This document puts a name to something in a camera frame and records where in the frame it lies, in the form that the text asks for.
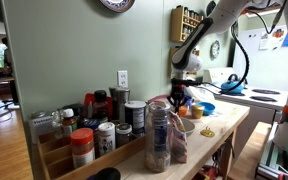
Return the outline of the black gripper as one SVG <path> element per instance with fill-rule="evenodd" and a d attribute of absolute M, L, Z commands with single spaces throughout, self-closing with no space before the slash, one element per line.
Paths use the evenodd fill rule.
<path fill-rule="evenodd" d="M 177 112 L 179 112 L 180 107 L 186 103 L 184 88 L 189 86 L 198 86 L 199 82 L 193 80 L 181 80 L 172 78 L 171 84 L 172 84 L 171 94 L 167 96 L 167 100 L 173 106 L 175 106 L 175 101 L 177 101 L 178 102 Z"/>

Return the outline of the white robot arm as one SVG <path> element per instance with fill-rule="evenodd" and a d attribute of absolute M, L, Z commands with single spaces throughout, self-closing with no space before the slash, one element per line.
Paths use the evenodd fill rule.
<path fill-rule="evenodd" d="M 177 72 L 184 72 L 199 67 L 200 62 L 192 54 L 192 50 L 202 38 L 209 34 L 225 32 L 247 8 L 265 8 L 274 3 L 284 7 L 283 16 L 288 30 L 288 0 L 220 0 L 211 14 L 195 28 L 180 48 L 175 51 L 172 56 L 174 69 Z M 288 97 L 283 110 L 288 112 Z"/>

